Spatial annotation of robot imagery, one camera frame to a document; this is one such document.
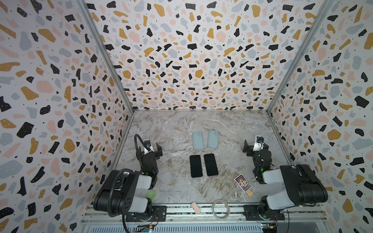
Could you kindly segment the blue phone without case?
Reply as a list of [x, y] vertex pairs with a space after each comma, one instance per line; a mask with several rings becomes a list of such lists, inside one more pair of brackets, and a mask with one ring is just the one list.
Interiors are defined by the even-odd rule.
[[206, 171], [208, 176], [217, 176], [219, 174], [215, 155], [214, 154], [205, 154], [204, 161], [206, 165]]

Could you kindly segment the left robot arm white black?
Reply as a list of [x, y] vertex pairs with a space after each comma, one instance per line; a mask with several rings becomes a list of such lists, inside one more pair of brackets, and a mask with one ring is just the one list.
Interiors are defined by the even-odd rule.
[[154, 149], [150, 141], [146, 141], [144, 150], [137, 152], [141, 171], [111, 171], [93, 201], [94, 210], [106, 212], [110, 217], [133, 215], [140, 221], [154, 217], [151, 199], [136, 197], [135, 192], [154, 188], [159, 173], [157, 160], [162, 155], [159, 144], [156, 143]]

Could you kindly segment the light blue phone case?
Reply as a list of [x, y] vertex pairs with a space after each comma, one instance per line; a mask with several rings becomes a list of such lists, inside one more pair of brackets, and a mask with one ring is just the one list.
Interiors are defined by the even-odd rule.
[[193, 141], [193, 147], [195, 150], [204, 150], [205, 144], [204, 144], [204, 137], [203, 137], [202, 132], [200, 131], [193, 132], [192, 141]]

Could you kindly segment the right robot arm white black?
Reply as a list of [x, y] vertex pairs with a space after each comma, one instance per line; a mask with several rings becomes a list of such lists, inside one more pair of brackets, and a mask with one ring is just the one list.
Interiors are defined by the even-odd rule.
[[260, 199], [255, 213], [263, 220], [280, 220], [285, 209], [327, 201], [326, 188], [308, 165], [281, 165], [272, 169], [272, 153], [263, 137], [258, 136], [253, 145], [245, 141], [242, 152], [252, 158], [253, 175], [259, 184], [285, 185], [283, 191]]

